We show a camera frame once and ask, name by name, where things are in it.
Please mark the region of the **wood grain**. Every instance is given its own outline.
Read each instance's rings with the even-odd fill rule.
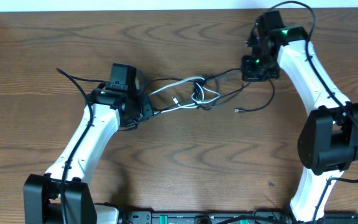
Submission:
[[[83,99],[56,67],[84,78],[108,79],[114,62],[147,78],[189,77],[239,66],[262,10],[0,13],[0,223],[24,221],[22,187],[60,155],[83,113]],[[310,27],[306,10],[281,11],[289,26]],[[331,78],[358,102],[358,9],[317,9],[313,43]],[[293,197],[302,164],[296,140],[306,113],[286,74],[271,94],[253,83],[226,106],[177,111],[139,129],[116,133],[91,183],[95,202],[154,210],[283,208]],[[156,89],[165,84],[153,85]],[[221,91],[241,86],[240,75]],[[86,91],[95,85],[82,83]],[[168,105],[191,87],[152,98]],[[358,161],[345,175],[358,178]],[[327,210],[358,212],[358,184],[338,183]]]

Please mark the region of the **black wire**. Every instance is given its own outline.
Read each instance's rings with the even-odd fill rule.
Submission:
[[[219,222],[217,224],[230,224],[230,223],[238,222],[241,220],[258,220],[258,221],[263,221],[263,222],[267,222],[267,223],[280,224],[280,222],[277,220],[272,220],[271,218],[265,218],[265,217],[257,217],[257,216],[253,216],[253,215],[240,215],[236,218],[229,218],[229,219]]]
[[[132,124],[127,125],[127,126],[131,126],[131,125],[135,125],[135,126],[127,128],[127,129],[119,129],[118,131],[132,131],[132,130],[135,130],[135,129],[137,129],[139,123],[140,123],[140,120],[138,121],[138,120],[134,119],[134,122]]]
[[[268,105],[272,102],[272,100],[273,100],[273,98],[274,98],[274,94],[275,94],[275,88],[274,88],[274,84],[273,84],[273,82],[271,81],[271,79],[268,78],[267,80],[268,80],[268,81],[270,82],[270,84],[272,85],[272,90],[273,90],[272,96],[270,97],[270,99],[268,100],[268,102],[267,102],[266,104],[264,104],[263,106],[258,107],[258,108],[254,108],[254,109],[236,108],[235,110],[238,110],[238,111],[237,111],[238,113],[258,111],[258,110],[261,110],[261,109],[265,108],[266,106],[268,106]]]
[[[266,208],[266,207],[262,207],[262,208],[257,208],[257,209],[255,209],[255,211],[252,212],[252,215],[256,215],[256,213],[258,212],[258,210],[261,210],[261,209],[270,211],[270,212],[272,213],[273,217],[274,217],[277,221],[279,221],[279,219],[276,217],[276,215],[274,214],[274,212],[271,211],[271,209]]]
[[[314,11],[312,8],[310,8],[308,5],[303,4],[302,2],[297,2],[297,1],[285,1],[285,2],[281,2],[280,4],[277,4],[273,7],[271,7],[268,11],[271,11],[272,9],[276,8],[277,6],[281,6],[282,4],[288,4],[288,3],[294,3],[294,4],[299,4],[301,6],[304,6],[305,8],[307,8],[311,15],[313,16],[313,23],[309,32],[309,35],[306,38],[306,44],[305,44],[305,52],[306,52],[306,58],[309,61],[310,67],[313,69],[314,73],[316,74],[318,80],[321,82],[321,84],[324,86],[324,89],[327,91],[328,95],[335,101],[336,104],[338,104],[338,106],[345,112],[346,116],[350,119],[350,121],[352,121],[353,125],[357,128],[358,130],[358,122],[356,121],[356,119],[354,119],[353,115],[351,114],[351,112],[336,98],[335,94],[329,89],[329,87],[327,86],[327,84],[325,83],[325,81],[323,80],[323,78],[321,77],[321,75],[319,74],[319,72],[317,71],[316,67],[314,66],[313,62],[312,62],[312,57],[309,54],[309,42],[311,39],[311,35],[313,34],[313,30],[314,27],[316,25],[316,15],[314,14]],[[338,178],[338,177],[330,177],[327,180],[326,186],[323,190],[323,193],[320,196],[319,202],[316,206],[316,210],[314,211],[314,215],[313,215],[313,219],[312,219],[312,223],[314,224],[316,222],[316,216],[317,216],[317,212],[318,209],[321,205],[321,203],[323,202],[323,198],[327,192],[328,186],[331,185],[331,182],[333,180],[337,180],[337,181],[342,181],[342,182],[346,182],[346,183],[352,183],[352,184],[356,184],[358,183],[358,179],[356,180],[351,180],[351,179],[345,179],[345,178]]]
[[[210,80],[216,80],[216,79],[220,78],[221,76],[226,75],[229,72],[239,71],[239,70],[241,70],[241,69],[240,68],[232,68],[232,69],[226,70],[225,72],[220,73],[219,75],[215,75],[215,76],[206,78],[205,81],[207,82]]]
[[[80,78],[80,77],[75,77],[73,75],[69,75],[70,77],[72,77],[73,79],[79,80],[79,81],[85,81],[85,82],[103,82],[103,80],[90,80],[87,78]]]
[[[217,79],[218,79],[218,78],[221,78],[223,75],[226,75],[226,74],[229,73],[229,72],[233,72],[233,71],[236,71],[236,70],[240,70],[240,68],[232,68],[232,69],[226,70],[225,72],[222,72],[222,73],[220,73],[220,74],[218,74],[218,75],[215,75],[215,76],[206,78],[206,79],[205,79],[205,83],[207,83],[207,82],[210,81],[210,80],[215,80],[216,86],[217,86],[217,88],[218,88],[217,90],[219,90],[219,83],[218,83]],[[155,79],[155,80],[150,81],[149,84],[147,85],[147,87],[149,87],[149,85],[150,85],[151,83],[153,83],[153,82],[162,81],[162,80],[181,81],[182,79],[180,79],[180,78],[158,78],[158,79]],[[227,103],[228,101],[230,101],[230,100],[232,100],[234,97],[236,97],[236,96],[239,94],[239,92],[241,92],[241,91],[242,91],[245,87],[247,87],[249,84],[250,84],[250,83],[248,83],[246,86],[243,85],[243,86],[242,86],[240,89],[238,89],[238,90],[234,90],[233,92],[230,92],[230,93],[228,93],[228,94],[226,94],[226,95],[223,95],[223,96],[220,96],[219,98],[216,98],[215,100],[213,100],[213,101],[210,102],[210,103],[212,103],[213,105],[211,105],[211,106],[209,106],[209,107],[206,107],[206,105],[200,105],[200,107],[201,107],[202,109],[204,109],[204,110],[211,110],[211,109],[216,108],[216,107],[218,107],[218,106],[220,106],[220,105],[222,105],[222,104],[224,104],[224,103]],[[229,99],[227,99],[227,100],[225,100],[225,101],[223,101],[223,102],[221,102],[221,103],[215,105],[218,100],[220,100],[220,99],[222,99],[222,98],[225,98],[225,97],[227,97],[227,96],[229,96],[229,95],[231,95],[231,94],[233,94],[233,93],[237,93],[237,94],[235,94],[234,96],[231,96]],[[183,100],[183,101],[181,101],[181,102],[178,102],[178,104],[184,103],[184,102],[189,101],[189,100],[191,100],[191,98],[186,99],[186,100]],[[161,109],[161,110],[155,109],[155,110],[157,110],[157,111],[159,111],[159,112],[158,112],[157,114],[155,114],[154,116],[157,116],[157,115],[159,115],[161,112],[163,112],[163,111],[165,111],[165,110],[169,110],[169,109],[173,108],[173,107],[176,106],[176,105],[177,105],[177,104],[173,104],[173,105],[170,105],[170,106],[168,106],[168,107],[166,107],[166,108],[164,108],[164,109]]]
[[[66,188],[66,178],[67,178],[67,172],[70,168],[70,164],[73,160],[74,154],[77,151],[78,147],[80,146],[82,140],[84,139],[86,133],[88,132],[88,130],[90,129],[90,127],[92,126],[93,123],[93,110],[92,110],[92,106],[91,103],[88,99],[88,97],[86,96],[86,93],[84,92],[84,90],[80,87],[80,85],[74,80],[74,78],[72,76],[70,76],[69,74],[65,73],[63,70],[57,68],[57,72],[66,76],[72,83],[74,83],[74,85],[78,88],[78,90],[81,92],[81,94],[83,95],[86,105],[88,106],[89,109],[89,121],[88,124],[86,125],[86,128],[84,130],[84,132],[82,133],[82,135],[80,136],[80,138],[78,139],[77,143],[74,145],[73,150],[71,151],[70,155],[68,156],[67,161],[65,162],[65,167],[63,170],[63,175],[62,175],[62,181],[60,184],[60,203],[62,206],[62,216],[63,216],[63,222],[65,224],[67,224],[67,211],[66,211],[66,197],[65,197],[65,188]]]
[[[220,100],[220,99],[223,99],[223,98],[225,98],[225,97],[228,97],[228,96],[232,95],[232,96],[230,96],[228,99],[224,100],[223,102],[220,102],[220,103],[215,104],[215,105],[211,105],[211,106],[209,106],[208,108],[203,108],[203,109],[208,111],[208,110],[217,108],[218,106],[221,106],[221,105],[227,103],[228,101],[230,101],[230,100],[232,100],[233,98],[235,98],[236,96],[238,96],[238,94],[240,94],[240,92],[242,92],[243,89],[247,88],[249,85],[250,85],[250,82],[247,83],[245,86],[244,86],[244,84],[243,84],[240,89],[234,90],[234,91],[232,91],[232,92],[230,92],[230,93],[228,93],[228,94],[226,94],[226,95],[220,96],[218,99],[214,100],[214,102],[217,102],[217,101]]]

